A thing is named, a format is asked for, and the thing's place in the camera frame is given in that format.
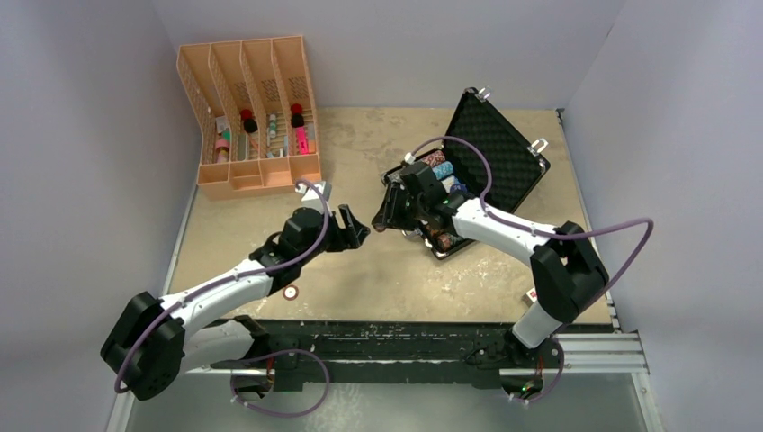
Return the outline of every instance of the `case latch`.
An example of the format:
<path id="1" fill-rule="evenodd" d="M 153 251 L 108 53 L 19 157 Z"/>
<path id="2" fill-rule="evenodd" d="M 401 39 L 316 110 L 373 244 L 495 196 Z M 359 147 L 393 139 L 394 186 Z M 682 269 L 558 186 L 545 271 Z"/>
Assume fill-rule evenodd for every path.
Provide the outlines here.
<path id="1" fill-rule="evenodd" d="M 491 93 L 493 93 L 493 90 L 490 87 L 485 86 L 479 92 L 477 92 L 477 99 L 479 99 L 480 102 L 485 102 L 488 100 Z"/>
<path id="2" fill-rule="evenodd" d="M 536 139 L 534 143 L 530 144 L 530 147 L 527 149 L 530 150 L 530 153 L 532 153 L 533 156 L 537 157 L 543 153 L 544 150 L 546 150 L 546 147 L 548 147 L 548 141 L 546 138 L 539 138 Z"/>

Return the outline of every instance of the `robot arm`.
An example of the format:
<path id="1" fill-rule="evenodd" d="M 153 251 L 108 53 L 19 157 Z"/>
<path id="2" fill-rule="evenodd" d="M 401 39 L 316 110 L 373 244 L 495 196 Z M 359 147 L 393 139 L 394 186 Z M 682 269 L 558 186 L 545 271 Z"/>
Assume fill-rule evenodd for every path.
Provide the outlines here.
<path id="1" fill-rule="evenodd" d="M 423 162 L 404 167 L 399 177 L 401 183 L 388 184 L 384 202 L 373 219 L 377 231 L 415 230 L 424 223 L 490 245 L 532 269 L 538 302 L 507 334 L 510 346 L 537 348 L 560 326 L 576 319 L 609 282 L 587 239 L 559 241 L 534 234 L 536 230 L 583 232 L 579 225 L 567 222 L 554 227 L 489 207 L 494 215 L 530 227 L 531 232 L 509 227 L 491 219 L 479 198 L 461 191 L 446 192 L 432 168 Z"/>
<path id="2" fill-rule="evenodd" d="M 318 189 L 328 199 L 330 185 L 319 184 Z M 357 249 L 363 244 L 370 231 L 349 207 L 340 205 L 344 228 L 339 228 L 331 211 L 326 234 L 314 250 L 299 262 L 275 267 L 307 252 L 323 227 L 324 210 L 318 195 L 306 189 L 302 192 L 306 192 L 302 206 L 283 224 L 283 230 L 228 272 L 183 292 L 160 298 L 142 292 L 130 299 L 101 348 L 101 358 L 114 372 L 128 359 L 122 380 L 139 400 L 156 396 L 181 372 L 237 360 L 256 351 L 263 332 L 253 320 L 234 319 L 219 325 L 215 320 L 242 304 L 277 293 L 320 253 Z M 155 322 L 130 356 L 130 350 Z"/>

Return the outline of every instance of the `table surface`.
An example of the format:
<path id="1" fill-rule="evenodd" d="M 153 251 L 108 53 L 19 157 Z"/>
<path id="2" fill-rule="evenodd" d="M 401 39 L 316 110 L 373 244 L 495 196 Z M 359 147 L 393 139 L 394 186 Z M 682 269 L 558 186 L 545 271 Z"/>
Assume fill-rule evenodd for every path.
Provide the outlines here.
<path id="1" fill-rule="evenodd" d="M 530 141 L 546 138 L 543 155 L 551 169 L 517 210 L 520 217 L 586 226 L 567 145 L 553 111 L 502 111 Z M 453 109 L 319 109 L 320 161 L 332 186 L 331 204 L 347 203 L 370 226 L 384 196 L 380 174 L 424 140 L 443 134 Z M 209 280 L 258 248 L 299 206 L 300 196 L 211 202 L 197 192 L 170 285 L 176 293 Z M 296 300 L 276 294 L 233 310 L 260 319 L 295 320 L 518 320 L 527 310 L 522 296 L 533 287 L 530 269 L 511 256 L 473 244 L 436 260 L 421 241 L 398 231 L 372 230 L 354 251 L 322 254 L 295 281 Z M 578 323 L 611 322 L 604 299 Z"/>

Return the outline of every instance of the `white wall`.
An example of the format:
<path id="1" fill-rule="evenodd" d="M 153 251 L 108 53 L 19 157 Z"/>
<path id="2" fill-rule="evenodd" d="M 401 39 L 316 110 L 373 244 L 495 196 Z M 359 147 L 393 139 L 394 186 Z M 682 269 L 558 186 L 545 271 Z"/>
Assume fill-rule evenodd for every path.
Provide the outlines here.
<path id="1" fill-rule="evenodd" d="M 184 43 L 304 34 L 320 105 L 566 106 L 624 0 L 154 0 Z"/>
<path id="2" fill-rule="evenodd" d="M 763 3 L 629 0 L 565 116 L 596 227 L 653 240 L 613 290 L 669 430 L 761 430 Z M 602 238 L 610 268 L 637 235 Z"/>
<path id="3" fill-rule="evenodd" d="M 0 2 L 0 429 L 103 430 L 98 352 L 164 281 L 198 127 L 149 0 Z"/>

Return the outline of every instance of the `open case lid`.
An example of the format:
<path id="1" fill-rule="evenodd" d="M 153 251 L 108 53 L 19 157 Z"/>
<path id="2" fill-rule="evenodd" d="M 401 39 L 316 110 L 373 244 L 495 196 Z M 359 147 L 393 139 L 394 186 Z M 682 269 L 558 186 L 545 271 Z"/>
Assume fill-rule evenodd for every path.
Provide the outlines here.
<path id="1" fill-rule="evenodd" d="M 464 90 L 445 135 L 467 140 L 482 152 L 493 174 L 493 186 L 485 201 L 504 212 L 514 212 L 551 167 L 473 87 Z M 448 140 L 443 152 L 459 181 L 479 194 L 488 182 L 480 158 L 464 145 Z"/>

